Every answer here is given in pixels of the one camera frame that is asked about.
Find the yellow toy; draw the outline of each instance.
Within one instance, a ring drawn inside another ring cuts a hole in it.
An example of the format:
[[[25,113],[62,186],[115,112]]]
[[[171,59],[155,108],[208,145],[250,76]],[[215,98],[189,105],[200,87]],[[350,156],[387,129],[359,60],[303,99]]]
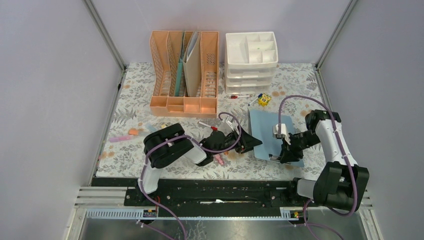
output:
[[[268,105],[268,103],[271,101],[271,99],[272,99],[272,97],[271,97],[271,96],[269,96],[269,95],[267,95],[267,94],[265,94],[265,93],[262,93],[262,96],[260,96],[260,97],[257,99],[257,103],[258,103],[259,105],[261,105],[262,107],[265,107],[266,105]]]

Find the gray floor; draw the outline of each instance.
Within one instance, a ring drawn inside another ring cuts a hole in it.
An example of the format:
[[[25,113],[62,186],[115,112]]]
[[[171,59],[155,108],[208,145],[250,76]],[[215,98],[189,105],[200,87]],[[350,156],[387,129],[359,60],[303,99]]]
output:
[[[340,217],[329,210],[310,210],[311,223],[319,223],[338,231],[345,240],[366,240],[359,214]],[[191,220],[183,221],[190,240],[313,240],[306,227],[285,227],[287,221]],[[175,239],[183,239],[175,220],[156,220],[151,224]],[[312,227],[322,240],[338,240],[331,231]],[[140,228],[134,220],[87,218],[83,240],[166,240],[159,233]]]

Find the gray wall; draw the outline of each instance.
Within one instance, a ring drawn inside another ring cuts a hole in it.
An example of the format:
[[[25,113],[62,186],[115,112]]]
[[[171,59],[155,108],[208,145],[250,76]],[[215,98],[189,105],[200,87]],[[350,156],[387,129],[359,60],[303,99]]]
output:
[[[0,3],[0,239],[58,240],[119,69],[83,2]]]
[[[126,63],[151,62],[153,30],[274,31],[282,63],[315,63],[349,0],[93,0]]]
[[[422,239],[424,1],[360,0],[322,68],[385,240]]]

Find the floral tablecloth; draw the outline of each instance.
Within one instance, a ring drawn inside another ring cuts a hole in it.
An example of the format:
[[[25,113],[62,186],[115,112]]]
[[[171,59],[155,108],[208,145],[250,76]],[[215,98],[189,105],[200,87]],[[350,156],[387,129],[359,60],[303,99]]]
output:
[[[252,98],[230,99],[230,96],[225,94],[222,73],[223,66],[221,66],[219,74],[218,113],[232,113],[240,120],[242,127],[248,131],[248,103],[252,101]],[[156,129],[161,129],[163,125],[180,123],[185,133],[198,141],[208,137],[212,131],[210,128],[199,125],[198,121],[216,126],[225,134],[228,133],[218,118],[153,116],[149,104],[154,84],[155,71],[151,63],[131,63],[129,65],[108,132],[108,139],[127,135],[130,129],[148,131],[147,123]],[[309,63],[280,64],[268,93],[272,96],[268,106],[262,107],[255,103],[249,108],[277,113],[281,100],[288,95],[305,95],[322,101],[313,66]],[[296,132],[300,132],[306,130],[305,115],[314,109],[321,108],[309,100],[292,98],[284,104],[283,114],[291,116],[294,129]],[[107,140],[103,152],[99,156],[96,176],[138,178],[145,160],[143,139],[136,137],[132,140],[115,143]],[[234,150],[221,153],[223,161],[214,160],[203,167],[196,166],[182,157],[166,167],[161,177],[232,180],[292,180],[298,177],[316,180],[325,165],[321,144],[317,144],[303,153],[305,167],[259,160],[254,157],[253,151],[245,154],[238,154]]]

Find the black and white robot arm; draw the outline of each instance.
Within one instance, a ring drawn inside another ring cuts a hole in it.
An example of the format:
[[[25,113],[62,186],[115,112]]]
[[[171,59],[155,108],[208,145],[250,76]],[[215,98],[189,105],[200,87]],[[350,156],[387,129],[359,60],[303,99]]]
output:
[[[343,137],[339,114],[337,112],[332,114],[345,155],[353,170],[357,189],[357,203],[360,203],[368,183],[369,172],[367,168],[358,166]],[[297,162],[303,158],[304,149],[321,143],[326,165],[317,180],[295,179],[297,182],[296,194],[310,198],[320,206],[351,210],[354,205],[354,186],[347,163],[339,147],[330,114],[323,110],[313,110],[305,117],[305,121],[307,131],[294,135],[287,133],[286,126],[283,124],[279,134],[278,126],[275,127],[274,136],[282,139],[283,144],[281,145],[280,156],[270,156],[270,158],[280,163]],[[358,210],[359,206],[360,204],[356,204],[355,211]]]

